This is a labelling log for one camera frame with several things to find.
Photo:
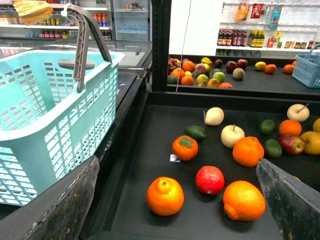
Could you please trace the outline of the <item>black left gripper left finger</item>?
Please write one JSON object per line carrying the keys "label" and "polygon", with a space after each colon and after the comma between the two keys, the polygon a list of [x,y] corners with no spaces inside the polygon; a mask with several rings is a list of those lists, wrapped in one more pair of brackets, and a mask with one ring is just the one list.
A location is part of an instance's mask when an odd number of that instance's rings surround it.
{"label": "black left gripper left finger", "polygon": [[100,169],[96,156],[0,221],[2,240],[76,240],[90,209]]}

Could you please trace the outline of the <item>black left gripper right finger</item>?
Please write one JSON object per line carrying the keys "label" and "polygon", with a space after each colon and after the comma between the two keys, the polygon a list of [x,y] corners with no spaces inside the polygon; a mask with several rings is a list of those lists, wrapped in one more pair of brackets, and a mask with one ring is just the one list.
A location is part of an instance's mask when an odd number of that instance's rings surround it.
{"label": "black left gripper right finger", "polygon": [[282,238],[318,240],[320,193],[264,158],[256,175]]}

